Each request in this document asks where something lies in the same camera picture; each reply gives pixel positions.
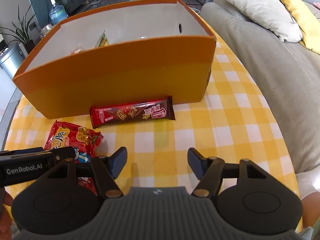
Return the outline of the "person left hand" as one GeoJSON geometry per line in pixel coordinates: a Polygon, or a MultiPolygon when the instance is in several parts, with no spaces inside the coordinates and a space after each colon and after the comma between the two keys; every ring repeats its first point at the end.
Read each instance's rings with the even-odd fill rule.
{"type": "Polygon", "coordinates": [[[6,206],[12,206],[13,203],[12,196],[7,193],[7,191],[1,187],[1,216],[0,216],[0,231],[1,231],[1,240],[10,240],[11,239],[11,225],[12,219],[7,210],[6,206]]]}

